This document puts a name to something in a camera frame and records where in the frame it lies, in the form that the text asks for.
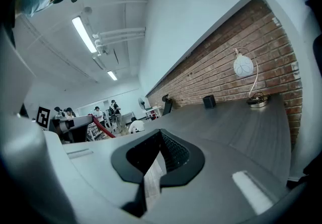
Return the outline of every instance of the black speaker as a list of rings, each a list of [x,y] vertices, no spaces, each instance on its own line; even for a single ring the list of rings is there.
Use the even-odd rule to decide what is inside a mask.
[[[202,100],[206,109],[213,109],[216,106],[215,98],[213,95],[206,96]]]

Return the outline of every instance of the white lamp shade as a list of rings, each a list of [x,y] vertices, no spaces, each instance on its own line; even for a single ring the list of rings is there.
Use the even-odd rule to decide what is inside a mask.
[[[233,69],[239,77],[247,77],[253,73],[254,65],[249,57],[238,54]]]

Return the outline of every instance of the brick wall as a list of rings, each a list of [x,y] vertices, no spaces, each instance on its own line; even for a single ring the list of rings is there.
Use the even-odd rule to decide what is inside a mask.
[[[283,27],[261,0],[249,2],[209,35],[148,94],[150,105],[163,106],[161,98],[166,94],[174,100],[175,109],[202,103],[210,94],[216,102],[247,98],[257,69],[252,76],[239,78],[233,70],[235,47],[246,47],[256,55],[257,88],[264,94],[283,95],[294,144],[302,110],[298,64]]]

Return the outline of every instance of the red rope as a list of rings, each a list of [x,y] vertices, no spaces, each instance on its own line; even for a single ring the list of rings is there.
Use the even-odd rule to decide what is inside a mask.
[[[93,122],[95,123],[95,125],[97,127],[100,128],[100,130],[102,130],[105,134],[107,134],[110,138],[115,138],[115,135],[113,135],[111,132],[109,132],[104,126],[101,125],[101,123],[98,121],[98,119],[96,117],[94,117],[92,114],[89,114],[92,116],[93,118]]]

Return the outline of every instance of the fluorescent ceiling light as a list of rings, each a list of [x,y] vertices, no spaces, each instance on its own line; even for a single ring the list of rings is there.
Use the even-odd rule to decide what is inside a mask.
[[[116,80],[117,80],[117,78],[115,77],[115,75],[113,74],[113,72],[112,72],[112,71],[108,71],[107,73],[110,75],[110,77],[111,77],[114,81],[116,81]]]
[[[97,52],[96,48],[94,47],[89,35],[87,34],[84,25],[81,21],[80,17],[76,17],[72,20],[72,23],[74,24],[76,30],[78,31],[78,34],[82,38],[83,42],[87,46],[87,48],[90,50],[91,53]]]

